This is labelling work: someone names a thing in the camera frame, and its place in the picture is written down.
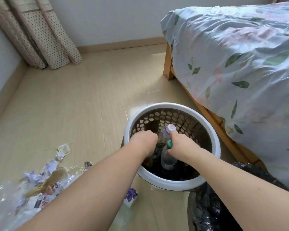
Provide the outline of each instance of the bottle cap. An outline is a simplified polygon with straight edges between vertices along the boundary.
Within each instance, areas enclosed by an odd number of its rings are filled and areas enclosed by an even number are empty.
[[[168,134],[170,134],[171,131],[175,131],[175,130],[176,130],[176,126],[173,125],[173,124],[169,124],[169,125],[167,126],[167,128],[166,128],[166,132],[167,132]]]
[[[168,149],[171,149],[171,148],[172,148],[172,140],[169,140],[169,141],[167,142],[167,148],[168,148]]]

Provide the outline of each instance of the hand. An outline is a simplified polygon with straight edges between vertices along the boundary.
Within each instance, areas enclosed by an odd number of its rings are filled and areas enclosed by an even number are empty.
[[[157,142],[158,135],[152,131],[139,131],[130,139],[130,143],[135,144],[138,149],[142,150],[145,157],[153,154]]]
[[[185,163],[187,163],[191,154],[201,150],[201,147],[185,134],[172,131],[170,139],[172,140],[172,148],[167,153]]]

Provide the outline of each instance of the bed leg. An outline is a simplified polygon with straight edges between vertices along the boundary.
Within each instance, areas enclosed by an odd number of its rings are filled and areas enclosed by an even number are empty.
[[[165,64],[164,64],[164,76],[167,80],[172,80],[174,78],[174,74],[171,72],[172,62],[171,62],[171,53],[170,53],[170,46],[167,44],[166,47],[166,56],[165,56]]]

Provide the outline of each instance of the black garbage bag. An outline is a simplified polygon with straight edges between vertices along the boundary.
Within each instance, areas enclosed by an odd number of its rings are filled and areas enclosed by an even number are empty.
[[[267,174],[258,166],[235,162],[232,165],[249,172],[267,182],[287,190],[284,184]],[[238,222],[208,183],[201,185],[196,192],[196,204],[192,209],[196,231],[240,231]]]

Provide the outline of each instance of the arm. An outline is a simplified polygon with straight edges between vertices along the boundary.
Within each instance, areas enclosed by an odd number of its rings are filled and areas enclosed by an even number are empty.
[[[168,153],[195,168],[244,231],[289,230],[289,192],[216,158],[186,135],[171,132]]]
[[[142,161],[158,136],[141,131],[130,142],[90,168],[17,231],[108,230]]]

